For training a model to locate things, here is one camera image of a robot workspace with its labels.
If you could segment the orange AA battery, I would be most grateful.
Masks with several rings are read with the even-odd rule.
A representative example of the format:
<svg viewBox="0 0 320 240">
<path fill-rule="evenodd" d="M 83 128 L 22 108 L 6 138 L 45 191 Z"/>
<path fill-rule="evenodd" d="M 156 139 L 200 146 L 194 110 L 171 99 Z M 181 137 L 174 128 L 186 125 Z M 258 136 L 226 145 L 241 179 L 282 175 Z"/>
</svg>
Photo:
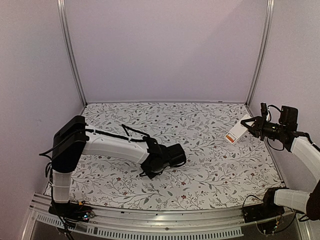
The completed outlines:
<svg viewBox="0 0 320 240">
<path fill-rule="evenodd" d="M 236 140 L 232 135 L 229 135 L 229 134 L 227 134 L 225 137 L 226 137 L 231 143 L 234 143 L 235 140 Z"/>
</svg>

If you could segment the white remote control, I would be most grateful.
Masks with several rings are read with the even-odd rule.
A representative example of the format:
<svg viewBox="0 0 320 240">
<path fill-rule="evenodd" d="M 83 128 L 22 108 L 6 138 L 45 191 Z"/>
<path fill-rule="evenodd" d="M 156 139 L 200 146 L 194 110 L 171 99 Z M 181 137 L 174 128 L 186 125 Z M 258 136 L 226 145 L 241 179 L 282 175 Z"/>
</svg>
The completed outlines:
<svg viewBox="0 0 320 240">
<path fill-rule="evenodd" d="M 226 135 L 224 136 L 224 138 L 229 144 L 234 145 L 248 131 L 246 127 L 242 126 L 241 120 L 249 119 L 249 118 L 251 118 L 251 116 L 249 116 L 248 114 L 245 114 L 240 120 L 236 122 L 236 124 L 226 134 L 226 135 L 233 136 L 235 138 L 234 142 L 230 142 L 226 138 Z"/>
</svg>

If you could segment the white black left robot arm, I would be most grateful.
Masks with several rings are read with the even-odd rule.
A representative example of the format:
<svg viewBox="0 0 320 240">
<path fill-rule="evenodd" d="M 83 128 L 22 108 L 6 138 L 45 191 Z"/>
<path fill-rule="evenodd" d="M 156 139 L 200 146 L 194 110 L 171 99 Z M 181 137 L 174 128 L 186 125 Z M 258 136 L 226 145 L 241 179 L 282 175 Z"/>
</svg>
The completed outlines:
<svg viewBox="0 0 320 240">
<path fill-rule="evenodd" d="M 51 181 L 51 204 L 48 212 L 62 221 L 88 222 L 93 209 L 83 201 L 72 203 L 69 193 L 71 175 L 82 155 L 101 155 L 128 160 L 140 165 L 142 177 L 149 179 L 162 174 L 166 168 L 179 168 L 187 162 L 182 146 L 159 144 L 155 138 L 126 125 L 125 135 L 99 130 L 86 123 L 85 117 L 74 116 L 53 137 L 53 146 L 40 153 L 50 162 L 45 174 Z"/>
</svg>

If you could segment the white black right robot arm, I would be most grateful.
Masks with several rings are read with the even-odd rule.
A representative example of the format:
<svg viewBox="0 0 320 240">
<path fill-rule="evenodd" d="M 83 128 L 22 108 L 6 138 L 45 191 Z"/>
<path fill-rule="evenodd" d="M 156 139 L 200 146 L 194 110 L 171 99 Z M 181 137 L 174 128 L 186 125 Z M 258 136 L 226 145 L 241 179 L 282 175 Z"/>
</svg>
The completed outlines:
<svg viewBox="0 0 320 240">
<path fill-rule="evenodd" d="M 297 131 L 298 109 L 283 105 L 278 111 L 278 123 L 270 122 L 269 106 L 261 103 L 261 115 L 243 119 L 240 124 L 247 128 L 255 138 L 277 140 L 282 149 L 296 156 L 311 172 L 316 181 L 320 180 L 320 148 L 311 140 L 307 132 Z M 262 218 L 269 218 L 278 207 L 286 207 L 304 214 L 307 220 L 320 219 L 320 183 L 312 192 L 288 188 L 269 188 L 259 206 L 258 213 Z"/>
</svg>

